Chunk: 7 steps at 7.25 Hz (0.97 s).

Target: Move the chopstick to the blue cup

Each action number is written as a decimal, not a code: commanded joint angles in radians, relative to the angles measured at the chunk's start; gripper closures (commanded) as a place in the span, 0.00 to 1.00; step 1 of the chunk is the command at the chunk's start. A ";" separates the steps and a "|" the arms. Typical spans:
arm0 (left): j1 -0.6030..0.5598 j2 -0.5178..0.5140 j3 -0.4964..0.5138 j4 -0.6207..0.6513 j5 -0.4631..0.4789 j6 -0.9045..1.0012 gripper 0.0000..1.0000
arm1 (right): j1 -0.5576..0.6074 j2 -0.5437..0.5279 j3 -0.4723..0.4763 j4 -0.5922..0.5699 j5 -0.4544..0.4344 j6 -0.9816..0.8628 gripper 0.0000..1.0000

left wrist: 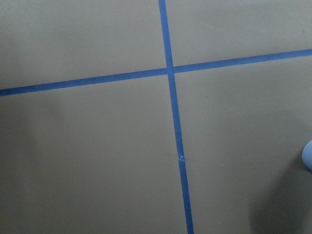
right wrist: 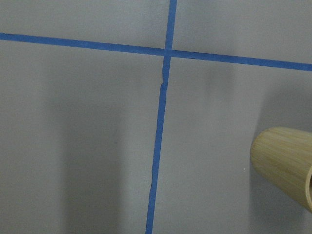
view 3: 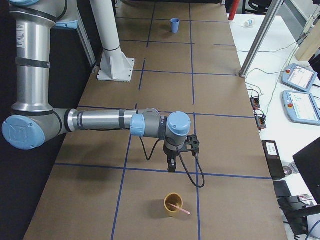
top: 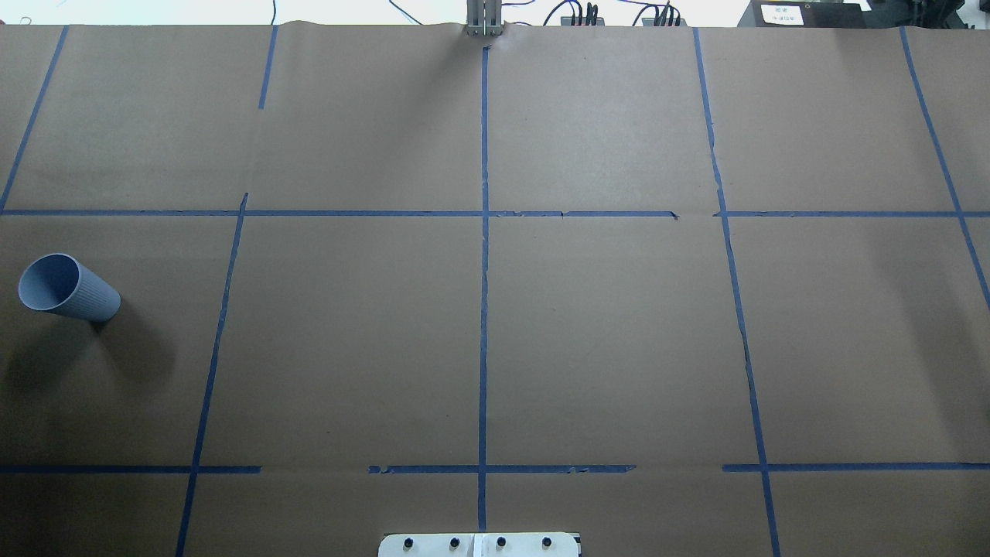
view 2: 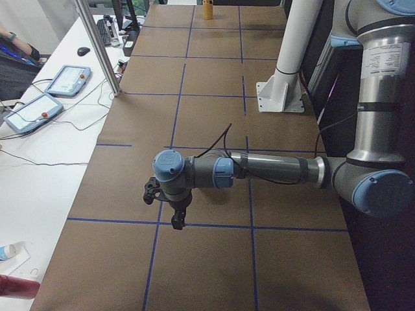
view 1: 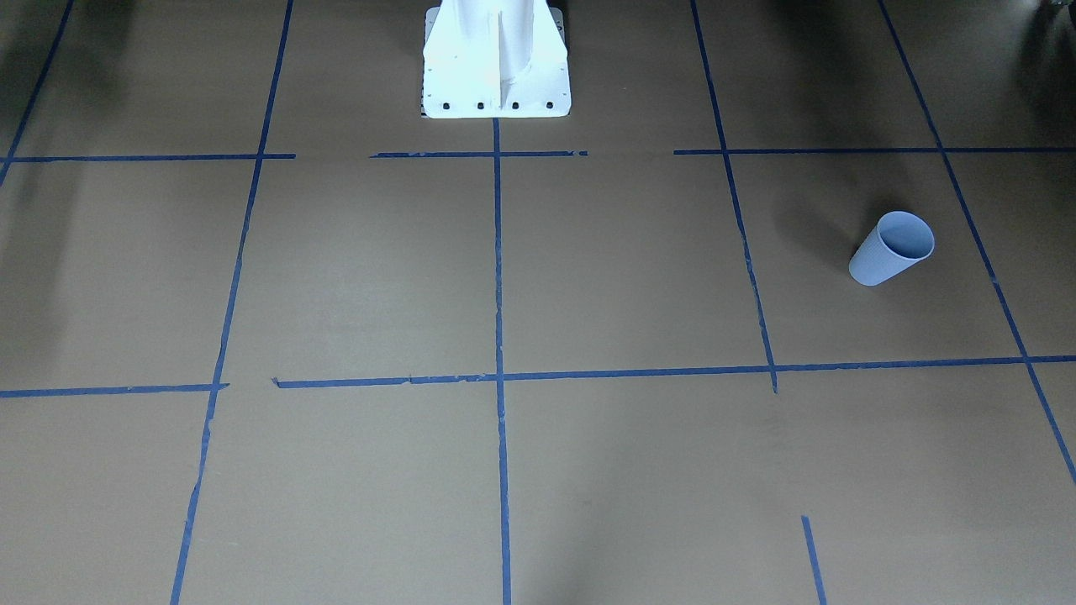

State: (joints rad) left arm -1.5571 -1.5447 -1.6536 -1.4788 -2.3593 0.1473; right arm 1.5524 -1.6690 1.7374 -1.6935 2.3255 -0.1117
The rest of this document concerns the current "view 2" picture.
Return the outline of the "person forearm with watch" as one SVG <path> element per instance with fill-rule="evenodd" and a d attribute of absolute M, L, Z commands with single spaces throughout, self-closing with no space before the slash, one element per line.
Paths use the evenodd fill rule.
<path fill-rule="evenodd" d="M 10 42 L 17 49 L 21 50 L 24 54 L 30 56 L 34 60 L 40 60 L 39 51 L 29 43 L 19 39 L 14 32 L 7 31 L 7 29 L 1 27 L 1 38 Z"/>

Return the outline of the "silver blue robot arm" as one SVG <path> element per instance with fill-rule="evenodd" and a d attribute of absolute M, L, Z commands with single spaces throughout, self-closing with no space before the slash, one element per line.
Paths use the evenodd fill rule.
<path fill-rule="evenodd" d="M 175 229 L 185 225 L 196 188 L 229 188 L 234 179 L 256 178 L 280 185 L 307 182 L 331 187 L 357 210 L 373 217 L 407 208 L 414 193 L 397 150 L 401 88 L 414 43 L 413 1 L 336 1 L 331 29 L 333 47 L 363 49 L 355 142 L 346 157 L 280 157 L 227 152 L 210 147 L 184 157 L 158 153 L 144 202 L 167 202 Z"/>

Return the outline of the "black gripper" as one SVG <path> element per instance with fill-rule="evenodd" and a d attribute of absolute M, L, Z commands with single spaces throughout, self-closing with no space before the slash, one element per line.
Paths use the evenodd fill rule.
<path fill-rule="evenodd" d="M 185 227 L 186 209 L 192 202 L 192 194 L 188 194 L 186 198 L 178 202 L 169 202 L 169 205 L 175 210 L 171 224 L 173 229 L 182 230 Z"/>

